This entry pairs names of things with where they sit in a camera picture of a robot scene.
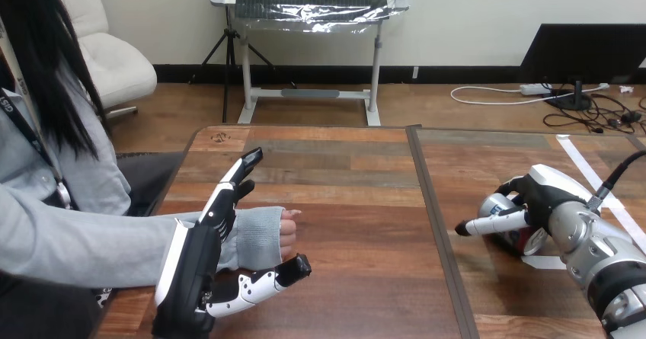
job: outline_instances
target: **robotic arm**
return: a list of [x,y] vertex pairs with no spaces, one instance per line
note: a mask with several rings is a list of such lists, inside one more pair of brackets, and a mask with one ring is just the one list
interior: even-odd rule
[[216,318],[246,310],[285,290],[312,272],[307,257],[230,280],[216,280],[221,244],[235,221],[235,205],[252,192],[242,182],[262,159],[262,150],[243,155],[225,174],[194,227],[177,228],[155,290],[157,315],[152,333],[164,339],[206,337]]
[[[625,170],[629,160],[618,169]],[[614,180],[611,175],[593,196],[560,171],[535,165],[529,174],[501,185],[483,202],[480,218],[461,222],[456,232],[469,236],[543,228],[608,337],[646,337],[646,256],[630,235],[598,212],[621,172],[613,173]],[[510,200],[513,192],[518,194]]]

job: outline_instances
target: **white armchair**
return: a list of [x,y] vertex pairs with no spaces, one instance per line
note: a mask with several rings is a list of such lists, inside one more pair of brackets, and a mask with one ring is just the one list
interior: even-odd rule
[[[62,0],[67,8],[78,44],[92,81],[107,108],[152,94],[157,74],[135,47],[107,33],[101,0]],[[136,107],[108,112],[108,117],[136,113]]]

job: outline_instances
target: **black monitor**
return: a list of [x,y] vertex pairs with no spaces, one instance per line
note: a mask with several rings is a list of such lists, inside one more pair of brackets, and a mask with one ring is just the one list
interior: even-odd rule
[[547,102],[586,110],[590,97],[581,92],[583,84],[629,84],[644,59],[646,24],[541,24],[520,66],[520,82],[572,84],[574,96]]

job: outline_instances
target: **white tape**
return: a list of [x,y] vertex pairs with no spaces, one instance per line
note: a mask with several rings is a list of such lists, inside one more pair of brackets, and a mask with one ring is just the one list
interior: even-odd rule
[[565,270],[565,264],[559,257],[543,257],[541,255],[530,255],[528,257],[520,257],[525,264],[536,269],[552,269],[552,270]]
[[[586,161],[584,156],[577,150],[577,147],[570,141],[569,135],[557,135],[556,139],[565,152],[570,156],[572,162],[579,168],[581,174],[584,175],[587,182],[590,183],[594,190],[601,187],[602,181],[599,175],[592,169],[590,164]],[[603,205],[610,208],[610,212],[617,218],[619,223],[622,224],[624,230],[635,241],[635,244],[642,250],[646,251],[646,234],[639,227],[639,225],[632,219],[630,213],[626,211],[624,205],[612,194],[608,194],[603,201]]]

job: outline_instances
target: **fist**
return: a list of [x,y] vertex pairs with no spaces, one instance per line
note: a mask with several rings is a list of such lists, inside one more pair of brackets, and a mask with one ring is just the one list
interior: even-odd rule
[[284,210],[280,215],[280,257],[285,260],[292,252],[292,245],[296,242],[296,222],[294,218],[302,212],[297,209]]

